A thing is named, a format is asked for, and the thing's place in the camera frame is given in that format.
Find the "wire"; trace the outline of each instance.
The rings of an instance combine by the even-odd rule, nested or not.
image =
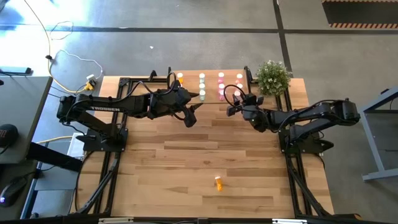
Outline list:
[[[95,77],[96,79],[99,79],[99,78],[101,78],[102,76],[103,76],[103,68],[102,68],[102,66],[96,61],[96,60],[93,60],[93,59],[85,59],[85,58],[81,58],[81,57],[79,57],[79,56],[77,56],[77,55],[74,55],[74,54],[71,54],[71,53],[69,53],[69,52],[67,52],[66,50],[63,50],[63,49],[60,49],[56,54],[55,54],[55,56],[54,56],[54,60],[57,58],[57,55],[58,55],[58,53],[59,52],[65,52],[67,55],[69,55],[69,56],[72,56],[72,57],[76,57],[77,59],[79,59],[79,60],[81,60],[81,61],[84,61],[84,62],[94,62],[95,64],[97,64],[98,66],[99,66],[99,68],[101,69],[101,71],[100,71],[100,74],[98,75],[98,77]]]
[[[223,92],[223,93],[224,93],[224,98],[225,98],[225,100],[227,101],[227,103],[228,103],[229,105],[231,105],[232,107],[236,108],[236,106],[233,105],[233,104],[228,100],[228,98],[226,97],[226,89],[227,89],[228,87],[235,87],[235,88],[237,88],[237,89],[241,92],[241,94],[243,95],[243,97],[245,97],[246,94],[244,93],[244,91],[243,91],[240,87],[238,87],[238,86],[236,86],[236,85],[227,85],[226,87],[224,87],[224,92]],[[265,119],[266,119],[266,123],[267,123],[267,124],[270,124],[268,115],[267,115],[266,112],[264,112],[262,109],[257,109],[257,110],[255,111],[255,110],[246,110],[246,109],[243,109],[243,108],[242,108],[241,110],[242,110],[242,111],[249,111],[249,112],[257,112],[257,111],[259,111],[259,112],[261,112],[261,113],[264,114],[264,117],[265,117]],[[277,133],[277,131],[274,131],[274,130],[272,130],[272,129],[270,129],[270,131],[271,131],[272,133]]]
[[[51,94],[51,93],[49,93],[49,95],[50,95],[50,96],[57,97],[58,99],[60,99],[60,97],[59,97],[59,96],[55,96],[55,95],[53,95],[53,94]]]
[[[285,118],[285,119],[283,120],[283,122],[280,124],[280,126],[279,126],[279,128],[278,128],[277,131],[280,131],[280,130],[284,127],[284,124],[285,124],[290,118],[292,118],[292,117],[294,117],[294,116],[298,116],[298,115],[300,115],[300,114],[302,114],[302,113],[304,113],[304,112],[306,112],[306,111],[309,111],[310,109],[312,109],[314,106],[316,106],[316,105],[319,104],[319,103],[322,103],[322,102],[329,102],[329,101],[331,101],[331,102],[336,102],[336,101],[338,101],[338,100],[321,100],[321,101],[318,101],[318,102],[314,103],[313,105],[311,105],[311,106],[305,108],[304,110],[301,110],[301,111],[295,110],[296,113],[294,113],[294,114],[288,116],[287,118]]]
[[[52,139],[48,139],[48,140],[38,141],[38,142],[36,142],[36,144],[42,144],[42,143],[46,143],[46,142],[50,142],[50,141],[56,141],[56,140],[59,140],[59,139],[66,139],[66,138],[73,138],[73,136],[56,137],[56,138],[52,138]]]
[[[61,123],[61,124],[64,125],[64,126],[71,127],[71,128],[73,128],[75,131],[80,132],[80,133],[82,133],[84,136],[86,136],[86,133],[84,133],[83,131],[80,131],[79,129],[75,128],[73,125],[65,124],[65,123]]]
[[[17,73],[6,73],[6,72],[0,72],[0,73],[3,74],[3,75],[8,75],[10,77],[13,77],[13,76],[26,76],[26,75],[21,75],[21,74],[17,74]]]
[[[45,29],[45,27],[44,27],[44,25],[43,25],[43,22],[42,22],[42,21],[40,20],[40,18],[37,16],[37,14],[36,14],[35,11],[32,9],[32,7],[29,5],[29,3],[28,3],[26,0],[24,0],[24,2],[25,2],[26,5],[29,7],[29,9],[32,11],[32,13],[33,13],[34,16],[36,17],[36,19],[39,21],[40,25],[43,27],[45,36],[46,36],[46,38],[47,38],[47,42],[48,42],[48,44],[49,44],[49,54],[46,56],[46,58],[48,59],[48,60],[47,60],[47,70],[48,70],[48,72],[49,72],[49,75],[53,78],[53,80],[54,80],[54,82],[55,82],[56,84],[58,84],[61,88],[63,88],[63,89],[64,89],[65,91],[67,91],[68,93],[81,93],[81,92],[83,92],[84,89],[83,89],[83,90],[80,90],[80,91],[69,90],[67,87],[63,86],[63,85],[52,75],[52,73],[51,73],[51,67],[52,67],[52,64],[53,64],[53,63],[50,63],[50,61],[53,60],[53,58],[51,57],[51,41],[50,41],[49,34],[47,33],[47,30]],[[103,74],[102,66],[99,65],[97,62],[95,62],[95,63],[101,68],[101,74],[99,75],[99,77],[100,77],[100,76],[102,76],[102,74]]]
[[[68,94],[68,95],[76,95],[76,94],[71,94],[71,93],[68,93],[68,92],[65,92],[65,91],[63,91],[63,90],[60,90],[60,89],[58,89],[58,88],[55,88],[54,86],[50,86],[50,88],[53,88],[53,89],[55,89],[55,90],[58,90],[58,91],[60,91],[60,92],[62,92],[62,93],[65,93],[65,94]]]
[[[314,133],[312,133],[311,136],[312,136],[314,139],[323,139],[323,137],[325,137],[325,134],[324,134],[323,132],[321,132],[321,131],[318,131],[318,132],[322,134],[322,137],[319,137],[319,138],[318,138],[318,137],[315,137],[315,136],[313,135]]]
[[[54,31],[54,29],[55,29],[59,24],[66,23],[66,22],[70,22],[70,23],[71,23],[71,25],[70,25],[70,33],[67,34],[67,35],[65,35],[65,36],[63,36],[62,38],[59,38],[59,39],[52,38],[51,33]],[[67,36],[69,36],[69,35],[72,34],[72,33],[73,33],[73,22],[72,22],[72,21],[58,22],[58,23],[50,30],[50,38],[51,38],[51,40],[62,40],[62,39],[66,38]]]
[[[169,86],[169,78],[170,78],[171,75],[174,76],[174,82],[173,82],[173,86],[170,87],[170,86]],[[143,85],[143,86],[145,87],[145,89],[146,89],[149,93],[152,93],[153,95],[156,95],[156,96],[163,96],[163,95],[169,94],[169,93],[171,93],[171,91],[173,91],[173,89],[175,88],[175,81],[177,80],[177,76],[175,75],[174,72],[170,72],[170,73],[167,75],[167,78],[166,78],[166,79],[167,79],[167,88],[168,88],[169,90],[166,91],[165,93],[155,93],[155,92],[151,91],[151,90],[149,89],[149,87],[148,87],[144,82],[139,81],[139,82],[137,82],[137,84],[134,85],[134,87],[130,90],[130,92],[127,93],[127,95],[126,95],[125,97],[121,98],[120,100],[116,100],[116,101],[114,101],[113,103],[119,103],[119,102],[125,100],[127,97],[131,96],[131,94],[134,92],[134,90],[137,88],[137,86],[138,86],[139,84]]]
[[[390,102],[390,110],[391,110],[392,102],[394,102],[394,99],[392,99]]]
[[[323,169],[325,169],[325,161],[323,161],[322,157],[317,153],[314,153],[314,155],[317,156],[322,161]]]
[[[0,155],[3,154],[3,153],[5,153],[5,152],[7,151],[8,146],[9,146],[9,145],[7,145],[6,147],[4,147],[4,149],[0,152]]]
[[[233,104],[228,100],[228,97],[226,97],[226,89],[227,89],[228,87],[235,87],[235,88],[237,88],[237,89],[242,93],[243,96],[246,96],[246,94],[243,92],[243,90],[242,90],[241,88],[239,88],[239,87],[236,86],[236,85],[226,85],[226,86],[224,87],[224,98],[225,98],[225,101],[226,101],[229,105],[231,105],[231,106],[233,106],[234,108],[236,108],[236,106],[233,105]]]
[[[85,158],[83,159],[83,162],[81,163],[81,167],[80,167],[80,170],[79,170],[79,172],[77,173],[77,178],[76,178],[76,186],[75,186],[75,190],[74,190],[74,193],[75,193],[75,211],[77,212],[77,191],[78,191],[78,185],[79,185],[79,178],[80,178],[80,174],[81,174],[81,171],[83,170],[83,166],[85,165],[85,162],[87,161],[87,159],[92,155],[92,153],[93,153],[94,151],[91,151],[91,152],[89,152],[86,156],[85,156]]]

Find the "potted plant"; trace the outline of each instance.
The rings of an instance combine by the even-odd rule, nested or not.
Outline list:
[[[282,62],[269,60],[257,71],[259,90],[262,95],[279,96],[289,87],[290,72]]]

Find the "wooden tabletop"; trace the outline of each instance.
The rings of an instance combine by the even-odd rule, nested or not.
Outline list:
[[[209,90],[214,90],[211,82],[218,72],[224,72],[228,82],[234,82],[237,73],[244,75],[242,70],[183,71],[183,86],[197,91],[199,81],[195,79],[201,72],[211,80],[206,81]],[[104,77],[100,96],[116,96],[119,79]],[[150,87],[165,88],[160,83]],[[308,106],[303,79],[293,78],[289,91],[293,108]],[[144,92],[139,87],[134,94]],[[252,92],[257,93],[255,85]],[[227,117],[224,101],[212,97],[209,101],[195,112],[198,121],[192,128],[171,116],[127,119],[129,137],[122,153],[112,216],[294,217],[277,135],[253,130],[241,114]],[[263,107],[276,109],[274,97],[266,98]],[[105,122],[112,117],[107,112],[95,115]],[[83,168],[78,187],[80,206],[98,185],[103,156],[103,152],[93,153]],[[308,187],[333,213],[322,162],[304,154],[303,164]],[[221,192],[216,188],[216,176],[223,182]],[[298,197],[304,210],[300,191]]]

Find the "concrete floor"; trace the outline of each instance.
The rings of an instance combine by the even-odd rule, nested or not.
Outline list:
[[[71,20],[76,26],[89,27],[277,27],[271,0],[29,2],[47,25]],[[279,5],[286,29],[330,29],[320,0],[279,0]],[[0,12],[0,23],[37,24],[37,21],[23,1],[10,0]],[[32,27],[0,31],[0,48],[7,52],[2,54],[1,62],[8,66],[29,66],[35,70],[34,75],[46,75],[47,42],[44,33]],[[384,89],[398,85],[396,35],[289,34],[286,39],[294,77],[305,79],[311,103],[349,97],[360,108]],[[61,48],[97,60],[105,75],[148,75],[153,69],[165,74],[167,66],[194,70],[248,65],[255,71],[265,60],[283,59],[278,34],[74,32],[64,40],[53,41],[53,54]],[[57,62],[53,74],[70,88],[81,86],[91,73],[99,74],[94,64],[65,54],[60,54]],[[62,96],[54,89],[51,93]],[[58,99],[49,96],[34,141],[73,132],[58,123],[57,106]],[[398,101],[392,106],[398,107]],[[45,133],[45,127],[53,131]],[[362,174],[376,171],[362,124],[330,128],[325,134],[325,139],[335,143],[324,157],[335,212],[359,213],[367,220],[397,223],[398,177],[362,181]],[[68,206],[40,207],[40,203],[48,203],[46,198],[56,198],[55,194],[64,198],[69,192],[40,196],[39,205],[35,205],[37,211],[67,213]]]

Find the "black mat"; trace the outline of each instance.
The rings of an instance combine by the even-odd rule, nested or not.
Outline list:
[[[334,28],[398,28],[398,1],[326,0],[322,6]]]

